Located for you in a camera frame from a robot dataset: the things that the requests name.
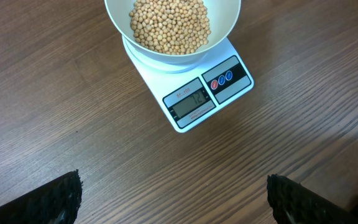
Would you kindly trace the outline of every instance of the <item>bowl rim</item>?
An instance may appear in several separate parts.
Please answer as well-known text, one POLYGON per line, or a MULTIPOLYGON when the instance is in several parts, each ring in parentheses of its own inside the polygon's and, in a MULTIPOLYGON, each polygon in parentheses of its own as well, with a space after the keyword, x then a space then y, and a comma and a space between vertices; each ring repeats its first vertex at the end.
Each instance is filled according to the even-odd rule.
POLYGON ((140 44, 138 44, 136 41, 132 40, 131 38, 129 38, 125 33, 123 33, 123 31, 117 26, 116 22, 114 21, 114 19, 112 18, 112 15, 110 13, 110 10, 109 10, 109 6, 107 4, 107 1, 108 0, 104 0, 104 4, 106 5, 106 9, 107 9, 107 13, 109 14, 109 17, 110 17, 110 20, 112 21, 112 23, 114 24, 114 26, 116 27, 116 29, 121 33, 122 36, 125 37, 125 39, 127 39, 128 41, 132 42, 133 44, 136 44, 136 46, 140 47, 142 50, 146 50, 148 51, 149 53, 153 53, 153 54, 156 54, 156 55, 161 55, 161 56, 169 56, 169 57, 188 57, 188 56, 194 56, 194 55, 197 55, 197 54, 202 54, 203 52, 206 52, 207 50, 210 50, 212 49, 213 47, 217 46, 220 42, 222 42, 222 40, 224 40, 226 37, 228 37, 228 35, 232 32, 234 26, 237 24, 237 21, 239 20, 239 17, 240 17, 240 11, 241 11, 241 0, 238 0, 239 1, 239 10, 237 11, 237 16, 236 16, 236 20, 234 21, 233 25, 231 26, 231 28, 229 29, 229 31, 224 35, 224 37, 222 37, 222 39, 220 39, 218 42, 216 42, 214 45, 208 47, 207 49, 204 49, 200 52, 194 52, 194 53, 191 53, 191 54, 185 54, 185 55, 169 55, 169 54, 163 54, 163 53, 160 53, 160 52, 155 52, 153 50, 149 50, 143 46, 141 46, 140 44))

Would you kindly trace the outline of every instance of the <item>blue button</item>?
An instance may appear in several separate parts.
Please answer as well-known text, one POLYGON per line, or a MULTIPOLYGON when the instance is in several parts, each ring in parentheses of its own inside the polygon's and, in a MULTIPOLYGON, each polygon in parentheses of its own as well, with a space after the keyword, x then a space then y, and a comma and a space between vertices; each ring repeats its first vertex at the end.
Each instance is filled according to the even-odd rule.
POLYGON ((226 80, 230 81, 233 78, 233 73, 231 71, 226 72, 226 80))
POLYGON ((218 79, 219 85, 223 85, 224 82, 226 82, 226 79, 224 78, 224 75, 221 75, 218 79))

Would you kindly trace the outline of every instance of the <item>scale platform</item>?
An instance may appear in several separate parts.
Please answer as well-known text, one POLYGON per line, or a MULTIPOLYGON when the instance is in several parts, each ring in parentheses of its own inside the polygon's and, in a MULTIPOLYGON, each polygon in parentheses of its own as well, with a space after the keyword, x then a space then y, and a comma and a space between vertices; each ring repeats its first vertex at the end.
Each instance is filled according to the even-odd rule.
POLYGON ((185 133, 254 87, 247 67, 226 38, 197 62, 154 61, 123 37, 124 47, 162 111, 185 133))

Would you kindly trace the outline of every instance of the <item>lcd display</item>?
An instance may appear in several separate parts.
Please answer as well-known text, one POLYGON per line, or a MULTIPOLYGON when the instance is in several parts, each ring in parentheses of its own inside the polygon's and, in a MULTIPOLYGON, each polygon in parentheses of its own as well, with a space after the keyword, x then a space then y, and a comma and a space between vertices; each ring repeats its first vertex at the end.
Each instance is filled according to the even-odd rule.
POLYGON ((177 116, 179 118, 182 118, 184 115, 186 115, 190 111, 193 111, 195 108, 201 106, 205 102, 206 99, 204 97, 204 94, 201 92, 201 90, 198 90, 189 97, 176 104, 175 106, 173 106, 172 108, 177 114, 177 116))

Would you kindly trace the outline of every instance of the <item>control panel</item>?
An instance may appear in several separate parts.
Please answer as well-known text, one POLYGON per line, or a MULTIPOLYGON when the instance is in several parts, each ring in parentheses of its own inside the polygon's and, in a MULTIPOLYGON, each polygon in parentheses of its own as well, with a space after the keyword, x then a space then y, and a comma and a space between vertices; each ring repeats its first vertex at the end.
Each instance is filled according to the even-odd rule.
POLYGON ((236 56, 228 58, 202 76, 219 104, 251 85, 247 72, 236 56))

